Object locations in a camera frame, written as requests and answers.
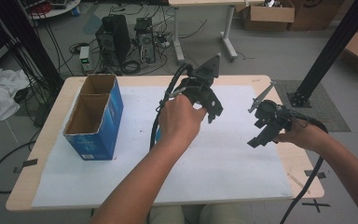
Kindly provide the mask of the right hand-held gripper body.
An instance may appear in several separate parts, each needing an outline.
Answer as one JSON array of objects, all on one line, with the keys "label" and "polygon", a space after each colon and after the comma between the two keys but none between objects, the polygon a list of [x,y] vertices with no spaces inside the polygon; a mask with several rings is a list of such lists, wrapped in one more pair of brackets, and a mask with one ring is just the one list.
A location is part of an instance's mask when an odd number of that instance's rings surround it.
[{"label": "right hand-held gripper body", "polygon": [[280,130],[290,130],[290,119],[287,119],[282,115],[283,106],[278,105],[271,100],[266,100],[266,96],[269,94],[275,84],[275,81],[271,81],[269,85],[253,99],[252,105],[248,109],[248,112],[255,112],[255,117],[257,119],[266,120],[267,124],[261,128],[263,130],[268,126],[276,127]]}]

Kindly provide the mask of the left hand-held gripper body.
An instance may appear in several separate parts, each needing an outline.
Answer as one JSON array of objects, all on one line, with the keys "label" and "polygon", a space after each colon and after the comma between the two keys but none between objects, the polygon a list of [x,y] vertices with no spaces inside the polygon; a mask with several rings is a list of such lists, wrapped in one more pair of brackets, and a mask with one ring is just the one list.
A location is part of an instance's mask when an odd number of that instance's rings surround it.
[{"label": "left hand-held gripper body", "polygon": [[181,80],[174,93],[184,94],[192,104],[221,107],[212,90],[213,81],[219,77],[220,58],[221,54],[217,53],[207,62],[192,69],[188,76]]}]

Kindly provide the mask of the person's left hand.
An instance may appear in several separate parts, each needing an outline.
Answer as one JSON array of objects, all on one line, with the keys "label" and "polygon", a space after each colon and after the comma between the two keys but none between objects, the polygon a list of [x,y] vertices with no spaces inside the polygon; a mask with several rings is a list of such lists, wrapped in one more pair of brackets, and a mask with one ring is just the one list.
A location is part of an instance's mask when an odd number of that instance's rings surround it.
[{"label": "person's left hand", "polygon": [[204,107],[196,109],[184,95],[176,96],[163,106],[159,115],[159,143],[187,148],[200,131],[206,115]]}]

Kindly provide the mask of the person's right hand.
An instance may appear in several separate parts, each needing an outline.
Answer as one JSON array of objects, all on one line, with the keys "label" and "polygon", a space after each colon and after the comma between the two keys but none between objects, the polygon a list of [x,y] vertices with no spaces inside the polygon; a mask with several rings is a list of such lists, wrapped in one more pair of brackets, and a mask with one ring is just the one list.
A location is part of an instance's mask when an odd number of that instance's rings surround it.
[{"label": "person's right hand", "polygon": [[291,119],[291,130],[279,133],[275,143],[292,143],[298,147],[318,152],[326,146],[330,135],[303,119]]}]

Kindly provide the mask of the white table mat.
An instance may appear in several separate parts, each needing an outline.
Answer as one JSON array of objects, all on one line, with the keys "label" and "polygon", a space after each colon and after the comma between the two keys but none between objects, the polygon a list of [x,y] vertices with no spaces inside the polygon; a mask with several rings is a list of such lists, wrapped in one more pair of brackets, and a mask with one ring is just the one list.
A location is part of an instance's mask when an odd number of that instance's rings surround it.
[{"label": "white table mat", "polygon": [[[100,205],[149,149],[152,123],[162,86],[123,87],[124,111],[114,157],[84,161],[63,137],[51,150],[32,202],[33,208]],[[217,203],[288,199],[292,191],[274,144],[250,147],[259,134],[248,108],[255,98],[250,85],[213,85],[224,108],[178,160],[155,202]]]}]

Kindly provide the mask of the grey floor mat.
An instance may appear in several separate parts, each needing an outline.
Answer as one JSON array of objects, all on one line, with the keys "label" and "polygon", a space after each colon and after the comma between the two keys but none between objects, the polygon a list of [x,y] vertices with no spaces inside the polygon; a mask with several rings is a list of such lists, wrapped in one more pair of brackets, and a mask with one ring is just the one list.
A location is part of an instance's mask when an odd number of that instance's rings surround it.
[{"label": "grey floor mat", "polygon": [[308,102],[302,107],[293,107],[289,94],[294,93],[301,80],[276,80],[275,89],[287,108],[319,120],[328,132],[349,132],[351,129],[340,115],[335,104],[328,96],[324,86],[319,84],[313,91]]}]

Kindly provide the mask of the thin wooden stick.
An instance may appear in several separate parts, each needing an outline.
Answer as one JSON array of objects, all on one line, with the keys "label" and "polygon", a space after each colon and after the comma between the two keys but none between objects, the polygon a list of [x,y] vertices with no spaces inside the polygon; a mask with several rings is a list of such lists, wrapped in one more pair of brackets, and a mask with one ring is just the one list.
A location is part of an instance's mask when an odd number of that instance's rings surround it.
[{"label": "thin wooden stick", "polygon": [[298,185],[300,186],[302,189],[304,189],[307,193],[310,193],[309,187],[306,187],[304,183],[300,182],[296,177],[294,177],[293,175],[287,173],[287,175]]}]

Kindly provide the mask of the small black computer tower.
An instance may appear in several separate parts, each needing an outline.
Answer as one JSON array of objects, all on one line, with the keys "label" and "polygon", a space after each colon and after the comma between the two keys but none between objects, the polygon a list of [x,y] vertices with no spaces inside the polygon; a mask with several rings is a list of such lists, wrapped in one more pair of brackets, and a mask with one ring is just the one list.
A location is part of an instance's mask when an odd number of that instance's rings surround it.
[{"label": "small black computer tower", "polygon": [[137,18],[134,31],[140,51],[140,60],[143,63],[154,63],[156,55],[152,18]]}]

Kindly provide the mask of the black metal stand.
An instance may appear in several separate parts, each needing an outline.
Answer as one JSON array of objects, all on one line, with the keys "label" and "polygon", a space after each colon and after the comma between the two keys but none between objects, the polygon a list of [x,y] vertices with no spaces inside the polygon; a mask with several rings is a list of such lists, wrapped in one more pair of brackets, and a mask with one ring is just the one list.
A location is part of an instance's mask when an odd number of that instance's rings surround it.
[{"label": "black metal stand", "polygon": [[292,107],[309,106],[312,93],[357,31],[358,0],[354,0],[298,88],[288,92],[287,98]]}]

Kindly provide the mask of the black tape cross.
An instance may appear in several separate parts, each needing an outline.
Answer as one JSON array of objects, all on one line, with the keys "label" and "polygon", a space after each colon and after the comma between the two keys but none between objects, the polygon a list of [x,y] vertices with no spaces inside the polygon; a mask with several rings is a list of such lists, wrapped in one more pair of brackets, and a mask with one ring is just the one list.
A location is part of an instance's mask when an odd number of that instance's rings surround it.
[{"label": "black tape cross", "polygon": [[330,204],[328,203],[318,203],[315,199],[313,199],[311,202],[304,202],[302,203],[304,206],[311,206],[316,209],[317,213],[321,212],[322,207],[330,207]]}]

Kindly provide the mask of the open brown cardboard box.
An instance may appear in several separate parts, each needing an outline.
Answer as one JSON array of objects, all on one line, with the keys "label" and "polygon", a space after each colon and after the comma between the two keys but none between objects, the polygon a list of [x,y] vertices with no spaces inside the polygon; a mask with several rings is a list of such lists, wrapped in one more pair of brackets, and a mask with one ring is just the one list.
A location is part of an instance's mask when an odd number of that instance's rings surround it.
[{"label": "open brown cardboard box", "polygon": [[235,11],[241,15],[243,28],[247,31],[285,31],[295,20],[295,6],[291,0],[244,0],[236,5]]}]

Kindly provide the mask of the large black computer tower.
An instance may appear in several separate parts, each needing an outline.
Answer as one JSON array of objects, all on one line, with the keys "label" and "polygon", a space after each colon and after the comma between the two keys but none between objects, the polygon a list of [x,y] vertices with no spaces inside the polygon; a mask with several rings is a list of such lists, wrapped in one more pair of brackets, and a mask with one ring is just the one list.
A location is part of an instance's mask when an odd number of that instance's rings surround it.
[{"label": "large black computer tower", "polygon": [[122,66],[131,47],[131,40],[124,15],[102,18],[102,25],[95,33],[103,61],[107,65]]}]

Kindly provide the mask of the tall brown cardboard box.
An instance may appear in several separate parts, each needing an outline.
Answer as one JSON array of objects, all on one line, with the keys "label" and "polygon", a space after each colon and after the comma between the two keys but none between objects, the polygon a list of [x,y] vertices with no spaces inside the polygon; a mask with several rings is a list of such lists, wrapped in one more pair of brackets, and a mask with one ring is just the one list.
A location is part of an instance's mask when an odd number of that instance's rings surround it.
[{"label": "tall brown cardboard box", "polygon": [[291,0],[295,19],[288,31],[322,31],[336,17],[344,0]]}]

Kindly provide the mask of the blue cardboard box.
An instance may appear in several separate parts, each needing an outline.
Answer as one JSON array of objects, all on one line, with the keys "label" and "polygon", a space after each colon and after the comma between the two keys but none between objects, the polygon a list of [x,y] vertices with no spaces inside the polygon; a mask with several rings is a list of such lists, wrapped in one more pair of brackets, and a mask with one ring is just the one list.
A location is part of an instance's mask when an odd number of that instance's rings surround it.
[{"label": "blue cardboard box", "polygon": [[85,79],[63,136],[84,161],[113,159],[123,101],[115,75]]}]

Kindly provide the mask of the white power supply unit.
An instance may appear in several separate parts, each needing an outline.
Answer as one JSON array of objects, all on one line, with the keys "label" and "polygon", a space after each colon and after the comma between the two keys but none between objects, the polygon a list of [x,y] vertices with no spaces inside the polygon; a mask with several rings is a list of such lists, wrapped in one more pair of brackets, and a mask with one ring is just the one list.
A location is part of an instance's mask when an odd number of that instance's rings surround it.
[{"label": "white power supply unit", "polygon": [[79,60],[81,62],[84,72],[89,72],[93,70],[92,67],[92,58],[90,57],[90,47],[82,46],[80,48]]}]

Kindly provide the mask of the round white table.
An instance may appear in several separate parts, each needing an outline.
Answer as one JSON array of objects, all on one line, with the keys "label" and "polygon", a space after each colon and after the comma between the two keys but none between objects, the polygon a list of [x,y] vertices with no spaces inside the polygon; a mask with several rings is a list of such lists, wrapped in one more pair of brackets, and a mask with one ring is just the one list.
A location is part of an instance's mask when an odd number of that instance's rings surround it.
[{"label": "round white table", "polygon": [[19,0],[19,2],[31,19],[40,20],[67,12],[78,16],[81,0]]}]

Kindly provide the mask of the light wooden table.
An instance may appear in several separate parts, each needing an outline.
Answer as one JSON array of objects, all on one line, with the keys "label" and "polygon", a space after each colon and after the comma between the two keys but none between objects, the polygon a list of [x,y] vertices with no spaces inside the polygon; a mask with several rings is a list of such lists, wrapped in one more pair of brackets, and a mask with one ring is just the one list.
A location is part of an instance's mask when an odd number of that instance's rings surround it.
[{"label": "light wooden table", "polygon": [[[162,86],[165,91],[171,82],[169,76],[144,76],[144,77],[119,77],[119,89],[123,87],[144,87]],[[38,159],[37,165],[24,167],[7,200],[7,210],[9,211],[31,211],[44,210],[45,208],[33,208],[32,202],[37,192],[42,172],[48,160],[48,156],[56,144],[58,137],[63,136],[63,130],[70,118],[75,106],[76,98],[81,87],[85,82],[83,77],[69,77],[65,80],[62,90],[48,115],[48,119],[39,134],[34,148],[30,153],[29,160]],[[267,76],[262,75],[242,75],[242,76],[221,76],[217,78],[213,85],[250,85],[255,90],[255,97],[262,92],[270,83]],[[321,198],[324,196],[324,189],[320,180],[309,181],[306,172],[311,169],[309,157],[306,152],[289,143],[274,144],[284,171],[296,177],[300,182],[309,187],[310,193],[298,186],[288,175],[288,182],[292,191],[290,198],[296,197],[299,192],[303,192],[308,198]],[[236,203],[246,201],[229,201],[217,203]],[[75,207],[75,208],[48,208],[55,209],[80,209],[97,208],[94,207]]]}]

